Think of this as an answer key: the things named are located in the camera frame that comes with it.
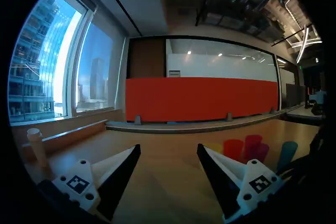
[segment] red cup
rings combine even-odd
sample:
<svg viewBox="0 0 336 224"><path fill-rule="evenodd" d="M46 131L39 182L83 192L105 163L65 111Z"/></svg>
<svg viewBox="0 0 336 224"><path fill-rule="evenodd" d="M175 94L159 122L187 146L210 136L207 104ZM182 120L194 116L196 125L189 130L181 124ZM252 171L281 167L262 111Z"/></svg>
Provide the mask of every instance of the red cup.
<svg viewBox="0 0 336 224"><path fill-rule="evenodd" d="M239 139L228 139L223 143L224 156L239 161L244 142Z"/></svg>
<svg viewBox="0 0 336 224"><path fill-rule="evenodd" d="M244 158L249 159L250 152L257 150L258 146L261 144L263 137L260 135L248 135L245 138L245 149Z"/></svg>
<svg viewBox="0 0 336 224"><path fill-rule="evenodd" d="M269 149L270 147L267 144L261 143L258 147L252 148L250 150L248 160L258 159L260 162L263 163Z"/></svg>

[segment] exposed ceiling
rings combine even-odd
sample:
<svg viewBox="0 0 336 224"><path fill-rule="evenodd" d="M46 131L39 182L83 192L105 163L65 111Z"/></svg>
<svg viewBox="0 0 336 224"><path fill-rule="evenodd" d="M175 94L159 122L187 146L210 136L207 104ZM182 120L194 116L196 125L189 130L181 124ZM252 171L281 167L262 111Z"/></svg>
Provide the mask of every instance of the exposed ceiling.
<svg viewBox="0 0 336 224"><path fill-rule="evenodd" d="M167 8L177 8L180 15L202 9L203 0L166 0ZM298 0L206 0L200 23L222 26L250 34L265 42L277 42L311 24ZM308 39L318 38L311 26ZM303 31L290 37L291 44L301 42Z"/></svg>

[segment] light fixture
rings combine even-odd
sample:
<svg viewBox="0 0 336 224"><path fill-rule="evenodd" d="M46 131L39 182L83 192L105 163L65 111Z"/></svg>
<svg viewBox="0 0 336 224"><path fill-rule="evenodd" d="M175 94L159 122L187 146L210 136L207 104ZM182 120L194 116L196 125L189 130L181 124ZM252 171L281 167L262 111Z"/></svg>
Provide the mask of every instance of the light fixture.
<svg viewBox="0 0 336 224"><path fill-rule="evenodd" d="M283 60L281 60L281 59L279 59L279 58L277 58L277 60L280 61L281 63L284 63L284 64L287 63L287 62L285 62L285 61L283 61Z"/></svg>
<svg viewBox="0 0 336 224"><path fill-rule="evenodd" d="M297 56L297 64L299 63L299 61L300 61L300 59L301 59L301 57L302 57L303 51L305 50L306 43L307 43L309 27L306 26L305 28L306 28L306 29L304 30L303 44L302 44L302 46L301 46L299 55Z"/></svg>
<svg viewBox="0 0 336 224"><path fill-rule="evenodd" d="M307 40L307 43L306 45L312 45L312 44L320 44L322 43L322 41L313 41L313 42L309 42L310 40ZM299 47L301 45L293 45L292 48L295 48L295 47Z"/></svg>

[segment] red panel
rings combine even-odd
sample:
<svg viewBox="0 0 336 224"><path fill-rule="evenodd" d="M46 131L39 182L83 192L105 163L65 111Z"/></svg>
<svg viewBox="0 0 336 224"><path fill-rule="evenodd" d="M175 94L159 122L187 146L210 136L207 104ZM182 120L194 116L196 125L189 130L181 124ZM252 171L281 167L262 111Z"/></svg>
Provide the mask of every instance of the red panel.
<svg viewBox="0 0 336 224"><path fill-rule="evenodd" d="M264 113L278 107L276 82L226 78L126 80L126 119L202 121Z"/></svg>

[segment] white cup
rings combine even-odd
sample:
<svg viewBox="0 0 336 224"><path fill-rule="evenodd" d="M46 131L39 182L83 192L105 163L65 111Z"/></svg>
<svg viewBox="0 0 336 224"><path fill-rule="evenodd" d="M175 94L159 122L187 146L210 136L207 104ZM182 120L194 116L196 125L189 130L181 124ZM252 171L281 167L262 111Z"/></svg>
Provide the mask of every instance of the white cup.
<svg viewBox="0 0 336 224"><path fill-rule="evenodd" d="M42 133L39 131L39 129L36 128L28 129L27 137L40 166L47 167L48 161L42 142L43 139Z"/></svg>

